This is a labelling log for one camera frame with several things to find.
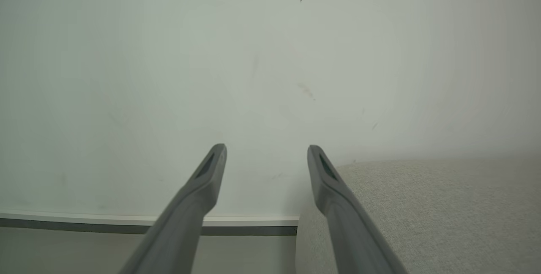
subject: white wall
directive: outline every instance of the white wall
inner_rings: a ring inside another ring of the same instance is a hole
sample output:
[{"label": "white wall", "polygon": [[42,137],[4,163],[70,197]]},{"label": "white wall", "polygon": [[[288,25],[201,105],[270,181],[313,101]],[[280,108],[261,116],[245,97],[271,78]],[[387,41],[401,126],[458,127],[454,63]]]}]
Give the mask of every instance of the white wall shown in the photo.
[{"label": "white wall", "polygon": [[154,216],[228,146],[214,216],[334,164],[541,151],[541,0],[0,0],[0,208]]}]

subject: gray floor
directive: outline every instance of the gray floor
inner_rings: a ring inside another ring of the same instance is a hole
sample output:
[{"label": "gray floor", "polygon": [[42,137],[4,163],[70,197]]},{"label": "gray floor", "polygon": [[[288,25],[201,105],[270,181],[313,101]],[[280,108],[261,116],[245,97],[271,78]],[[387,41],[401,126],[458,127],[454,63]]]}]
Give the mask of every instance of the gray floor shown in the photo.
[{"label": "gray floor", "polygon": [[[0,227],[0,273],[114,274],[143,235]],[[293,236],[201,236],[192,274],[293,274]]]}]

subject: gray floor strip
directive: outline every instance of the gray floor strip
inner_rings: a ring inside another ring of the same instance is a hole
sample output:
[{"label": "gray floor strip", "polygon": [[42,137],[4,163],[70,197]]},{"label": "gray floor strip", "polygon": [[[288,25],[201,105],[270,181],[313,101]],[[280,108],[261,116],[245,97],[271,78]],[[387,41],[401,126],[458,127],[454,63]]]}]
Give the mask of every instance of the gray floor strip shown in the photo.
[{"label": "gray floor strip", "polygon": [[[115,234],[145,234],[150,228],[143,225],[85,224],[2,218],[0,218],[0,226]],[[203,226],[201,229],[201,235],[205,236],[295,236],[296,234],[296,226]]]}]

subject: light gray upholstery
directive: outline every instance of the light gray upholstery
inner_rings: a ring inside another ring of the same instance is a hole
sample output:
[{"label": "light gray upholstery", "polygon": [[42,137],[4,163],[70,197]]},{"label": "light gray upholstery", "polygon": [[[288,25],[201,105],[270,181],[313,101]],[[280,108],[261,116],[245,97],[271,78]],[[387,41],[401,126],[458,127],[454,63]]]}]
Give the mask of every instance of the light gray upholstery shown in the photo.
[{"label": "light gray upholstery", "polygon": [[[541,161],[366,162],[337,169],[410,274],[541,273]],[[298,274],[338,273],[309,199]]]}]

